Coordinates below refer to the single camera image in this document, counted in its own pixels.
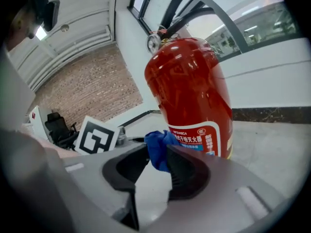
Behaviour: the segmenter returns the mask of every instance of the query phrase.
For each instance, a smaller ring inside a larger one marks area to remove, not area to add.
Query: ceiling
[[[26,38],[10,51],[13,65],[32,90],[74,58],[113,40],[115,0],[109,1],[60,0],[57,24],[47,37]],[[63,24],[69,25],[67,32],[60,31]]]

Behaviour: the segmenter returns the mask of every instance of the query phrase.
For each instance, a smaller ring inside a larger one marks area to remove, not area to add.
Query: window
[[[37,33],[35,33],[35,35],[41,41],[47,36],[47,33],[44,31],[42,26],[40,26],[37,30]]]
[[[171,0],[131,0],[129,6],[146,33],[157,31]],[[302,37],[283,0],[255,0],[226,13],[214,0],[183,0],[176,16],[210,7],[214,15],[191,20],[177,33],[205,39],[219,61],[277,42]]]
[[[168,8],[171,0],[150,0],[147,10],[144,14],[143,20],[146,22],[151,31],[158,30],[161,20]],[[189,0],[182,0],[176,14],[189,2]]]

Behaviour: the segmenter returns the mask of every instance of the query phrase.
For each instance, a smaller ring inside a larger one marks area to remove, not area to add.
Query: fire extinguisher label
[[[217,123],[206,121],[187,126],[169,125],[169,129],[182,146],[221,156],[220,130]]]

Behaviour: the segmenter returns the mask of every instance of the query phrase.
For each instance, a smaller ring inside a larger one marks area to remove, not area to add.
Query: red fire extinguisher
[[[179,1],[172,0],[162,27],[170,25]],[[167,30],[148,37],[147,48],[154,55],[145,69],[145,79],[170,131],[182,146],[229,158],[232,110],[217,57],[205,40],[171,39],[190,19],[211,10],[190,12]]]

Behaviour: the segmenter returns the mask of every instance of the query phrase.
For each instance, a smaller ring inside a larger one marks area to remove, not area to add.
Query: black office chair
[[[78,138],[79,131],[76,130],[76,122],[71,125],[73,130],[67,128],[65,120],[58,112],[48,114],[48,120],[44,123],[50,131],[53,143],[60,148],[74,150],[73,142]]]

